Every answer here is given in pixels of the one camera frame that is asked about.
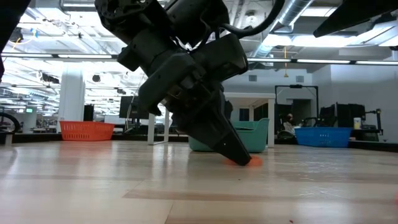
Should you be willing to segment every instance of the person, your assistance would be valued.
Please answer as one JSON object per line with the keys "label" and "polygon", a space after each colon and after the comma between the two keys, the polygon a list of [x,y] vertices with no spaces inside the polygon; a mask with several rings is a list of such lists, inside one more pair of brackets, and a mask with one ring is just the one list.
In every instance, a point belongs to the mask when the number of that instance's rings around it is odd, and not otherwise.
{"label": "person", "polygon": [[294,119],[293,119],[293,114],[289,113],[289,114],[286,116],[286,122],[284,122],[285,131],[288,131],[288,132],[290,132],[290,133],[292,133],[292,134],[295,135],[294,129],[295,129],[295,128],[301,128],[301,125],[302,125],[302,124],[299,124],[299,125],[297,126],[297,125],[295,124],[295,121],[294,121]]}

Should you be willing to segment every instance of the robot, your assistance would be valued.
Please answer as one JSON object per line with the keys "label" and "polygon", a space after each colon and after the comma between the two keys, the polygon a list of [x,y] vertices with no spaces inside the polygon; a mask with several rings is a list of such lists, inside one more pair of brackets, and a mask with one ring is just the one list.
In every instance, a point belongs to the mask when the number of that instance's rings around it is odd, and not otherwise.
{"label": "robot", "polygon": [[[0,3],[1,49],[29,2]],[[132,71],[141,67],[148,76],[139,89],[141,106],[160,115],[157,105],[162,103],[173,113],[180,132],[245,166],[251,156],[231,125],[231,104],[225,100],[221,83],[248,70],[239,39],[265,30],[284,3],[276,0],[265,21],[245,29],[229,24],[222,0],[171,0],[165,7],[156,0],[96,0],[95,7],[102,25],[127,44],[118,62]],[[377,7],[363,10],[357,7],[358,1],[346,0],[314,35],[331,34],[398,8],[397,1],[361,3]],[[215,39],[208,42],[212,33]],[[0,64],[0,79],[3,73]]]}

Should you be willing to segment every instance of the plastic basket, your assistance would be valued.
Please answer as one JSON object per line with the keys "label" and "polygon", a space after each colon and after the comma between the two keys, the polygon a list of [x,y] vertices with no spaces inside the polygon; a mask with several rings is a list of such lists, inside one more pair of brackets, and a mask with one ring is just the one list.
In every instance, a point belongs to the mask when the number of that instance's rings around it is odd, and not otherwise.
{"label": "plastic basket", "polygon": [[[266,141],[268,137],[268,118],[262,118],[259,121],[233,121],[235,128],[250,128],[252,130],[237,130],[238,136],[249,152],[263,152],[266,150]],[[193,151],[211,152],[208,146],[189,137],[189,146]]]}
{"label": "plastic basket", "polygon": [[348,147],[352,128],[296,128],[299,145],[315,147]]}
{"label": "plastic basket", "polygon": [[104,141],[112,138],[114,124],[92,121],[60,121],[65,141]]}

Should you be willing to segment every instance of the white table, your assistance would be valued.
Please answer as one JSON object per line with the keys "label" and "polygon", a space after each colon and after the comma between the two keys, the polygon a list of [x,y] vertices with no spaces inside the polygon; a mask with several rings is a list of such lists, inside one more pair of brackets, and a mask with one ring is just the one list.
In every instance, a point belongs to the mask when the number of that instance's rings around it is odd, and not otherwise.
{"label": "white table", "polygon": [[[273,93],[224,93],[234,108],[249,108],[249,120],[254,120],[254,109],[268,103],[268,147],[274,147],[274,126],[275,126],[275,94]],[[148,145],[161,144],[169,141],[170,125],[169,111],[165,112],[164,141],[154,142],[155,115],[149,114],[148,120]]]}
{"label": "white table", "polygon": [[268,147],[274,147],[275,93],[224,93],[233,107],[248,108],[249,121],[254,121],[254,109],[268,103]]}

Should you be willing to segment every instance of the orange basket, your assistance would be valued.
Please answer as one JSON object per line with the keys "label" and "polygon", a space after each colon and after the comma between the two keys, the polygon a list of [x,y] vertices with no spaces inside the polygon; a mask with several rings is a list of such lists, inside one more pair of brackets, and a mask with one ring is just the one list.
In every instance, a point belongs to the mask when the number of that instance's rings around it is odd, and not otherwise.
{"label": "orange basket", "polygon": [[60,121],[65,141],[103,141],[112,138],[114,124],[92,121]]}

